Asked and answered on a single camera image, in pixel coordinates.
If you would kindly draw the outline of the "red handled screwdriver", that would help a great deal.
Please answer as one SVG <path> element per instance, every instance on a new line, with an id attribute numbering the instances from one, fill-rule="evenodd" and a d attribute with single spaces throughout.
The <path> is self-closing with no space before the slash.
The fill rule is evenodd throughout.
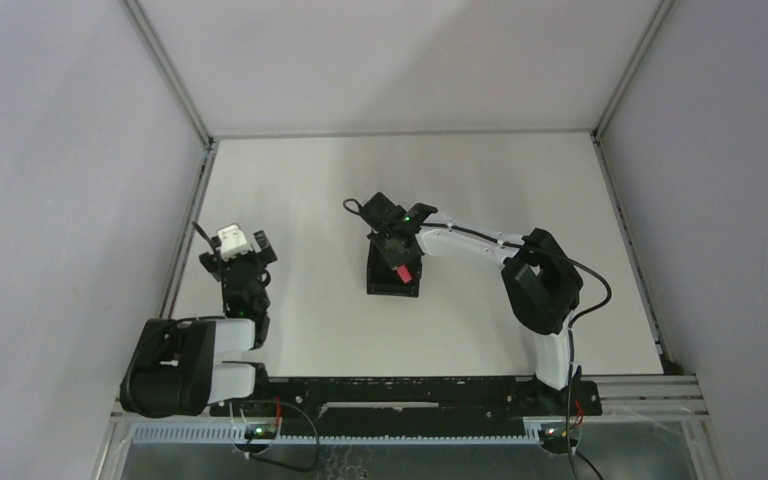
<path id="1" fill-rule="evenodd" d="M 400 265 L 394 269 L 394 273 L 398 276 L 399 280 L 409 285 L 414 281 L 414 275 L 408 265 Z"/>

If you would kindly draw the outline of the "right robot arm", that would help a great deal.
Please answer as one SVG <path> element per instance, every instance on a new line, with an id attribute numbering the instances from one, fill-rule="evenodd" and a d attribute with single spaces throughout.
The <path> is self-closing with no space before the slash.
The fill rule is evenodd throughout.
<path id="1" fill-rule="evenodd" d="M 343 207 L 369 227 L 366 289 L 370 295 L 416 298 L 422 260 L 466 258 L 499 272 L 514 317 L 534 336 L 539 406 L 565 415 L 578 400 L 571 324 L 583 279 L 546 230 L 517 236 L 464 224 L 438 208 L 405 209 L 383 193 Z"/>

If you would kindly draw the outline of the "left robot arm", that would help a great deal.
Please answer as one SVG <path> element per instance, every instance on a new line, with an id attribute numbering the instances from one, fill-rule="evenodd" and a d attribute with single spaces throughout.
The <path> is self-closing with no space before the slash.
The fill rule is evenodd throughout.
<path id="1" fill-rule="evenodd" d="M 199 262 L 219 284 L 221 314 L 148 320 L 120 384 L 122 408 L 146 418 L 197 416 L 233 399 L 250 417 L 265 414 L 273 392 L 257 380 L 257 366 L 221 358 L 265 344 L 276 260 L 264 231 L 247 237 L 231 224 L 210 237 Z"/>

